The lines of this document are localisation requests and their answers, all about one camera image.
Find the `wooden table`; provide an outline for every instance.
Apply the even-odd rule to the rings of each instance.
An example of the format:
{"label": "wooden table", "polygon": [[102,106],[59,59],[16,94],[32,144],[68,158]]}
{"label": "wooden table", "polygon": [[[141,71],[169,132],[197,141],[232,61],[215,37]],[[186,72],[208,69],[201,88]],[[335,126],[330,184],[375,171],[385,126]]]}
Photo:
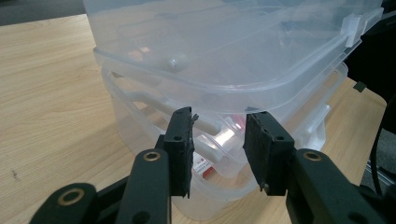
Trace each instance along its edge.
{"label": "wooden table", "polygon": [[[85,15],[0,27],[0,223],[26,223],[56,189],[102,189],[130,173]],[[386,103],[344,81],[329,104],[328,154],[359,184]],[[154,146],[136,130],[136,144]],[[289,223],[284,197],[256,189],[205,223]],[[173,207],[174,223],[196,223]]]}

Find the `gray floor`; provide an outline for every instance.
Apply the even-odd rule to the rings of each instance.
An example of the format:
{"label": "gray floor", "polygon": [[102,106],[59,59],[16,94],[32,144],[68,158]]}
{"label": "gray floor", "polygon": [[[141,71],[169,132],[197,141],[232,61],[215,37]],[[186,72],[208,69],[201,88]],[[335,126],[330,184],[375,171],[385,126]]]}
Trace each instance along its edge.
{"label": "gray floor", "polygon": [[82,0],[0,0],[0,26],[84,13]]}
{"label": "gray floor", "polygon": [[[83,13],[85,9],[82,0],[0,0],[0,25],[41,21]],[[396,173],[395,134],[386,131],[381,133],[377,162],[378,165]],[[374,188],[369,172],[365,172],[361,183]]]}

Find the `plastic container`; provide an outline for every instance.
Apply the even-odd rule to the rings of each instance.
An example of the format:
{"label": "plastic container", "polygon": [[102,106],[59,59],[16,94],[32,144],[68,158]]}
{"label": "plastic container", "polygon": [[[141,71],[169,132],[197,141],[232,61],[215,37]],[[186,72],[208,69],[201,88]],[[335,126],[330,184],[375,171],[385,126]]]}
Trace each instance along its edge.
{"label": "plastic container", "polygon": [[[120,136],[137,154],[145,148],[132,141],[130,133],[143,128],[155,141],[166,130],[171,113],[181,105],[174,105],[159,92],[109,70],[103,69],[102,75],[112,96]],[[322,147],[326,139],[324,119],[330,110],[325,102],[346,76],[347,67],[340,64],[335,71],[318,76],[324,80],[319,86],[308,86],[293,101],[270,111],[291,133],[297,148]],[[242,149],[246,113],[208,113],[194,108],[192,112],[200,118],[193,128],[191,197],[172,200],[185,216],[206,220],[254,190],[257,183]]]}
{"label": "plastic container", "polygon": [[156,140],[191,106],[191,198],[173,202],[205,220],[257,184],[242,149],[247,113],[270,111],[296,140],[320,149],[325,104],[342,64],[382,15],[381,0],[84,0],[94,55],[129,148]]}
{"label": "plastic container", "polygon": [[288,103],[382,15],[381,0],[84,3],[102,67],[220,113]]}

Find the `screw hole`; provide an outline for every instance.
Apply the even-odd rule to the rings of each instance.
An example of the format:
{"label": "screw hole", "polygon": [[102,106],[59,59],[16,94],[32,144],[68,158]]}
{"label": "screw hole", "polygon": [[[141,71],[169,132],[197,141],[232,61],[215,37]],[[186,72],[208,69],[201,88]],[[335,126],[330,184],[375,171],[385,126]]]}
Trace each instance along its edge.
{"label": "screw hole", "polygon": [[315,152],[310,152],[310,151],[305,152],[304,157],[311,161],[321,161],[321,157]]}
{"label": "screw hole", "polygon": [[132,218],[133,224],[145,224],[149,222],[149,213],[148,212],[138,212]]}
{"label": "screw hole", "polygon": [[146,161],[157,161],[161,157],[161,154],[158,152],[148,152],[143,156],[143,159]]}
{"label": "screw hole", "polygon": [[84,190],[83,189],[70,189],[66,192],[64,192],[59,198],[58,198],[58,204],[61,206],[68,206],[74,203],[77,203],[79,200],[84,197]]}
{"label": "screw hole", "polygon": [[355,223],[360,223],[360,224],[368,223],[367,218],[365,216],[356,212],[349,213],[347,217]]}

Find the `transparent plastic box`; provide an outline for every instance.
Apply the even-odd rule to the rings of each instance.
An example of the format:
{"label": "transparent plastic box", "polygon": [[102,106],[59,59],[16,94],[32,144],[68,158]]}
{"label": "transparent plastic box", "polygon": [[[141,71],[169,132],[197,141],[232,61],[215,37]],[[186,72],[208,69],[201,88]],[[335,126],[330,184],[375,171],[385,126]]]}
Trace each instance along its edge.
{"label": "transparent plastic box", "polygon": [[327,99],[347,76],[345,57],[382,15],[381,0],[84,0],[95,59],[120,136],[154,141],[172,112],[191,106],[191,198],[206,220],[254,190],[242,149],[246,114],[269,111],[296,141],[321,149]]}
{"label": "transparent plastic box", "polygon": [[221,113],[286,104],[382,15],[380,0],[84,3],[102,67]]}
{"label": "transparent plastic box", "polygon": [[[347,76],[344,64],[334,69],[319,75],[325,80],[318,87],[305,89],[310,97],[300,93],[292,102],[270,110],[291,133],[297,147],[320,149],[325,142],[324,119],[330,110],[325,102]],[[134,129],[143,129],[156,141],[166,130],[172,112],[182,105],[175,105],[159,92],[105,68],[102,75],[112,96],[120,136],[137,154],[145,148],[131,138]],[[285,111],[293,112],[286,118],[282,117]],[[172,200],[185,216],[206,220],[257,188],[257,183],[242,149],[246,113],[212,113],[194,108],[192,112],[200,118],[193,128],[191,197]]]}

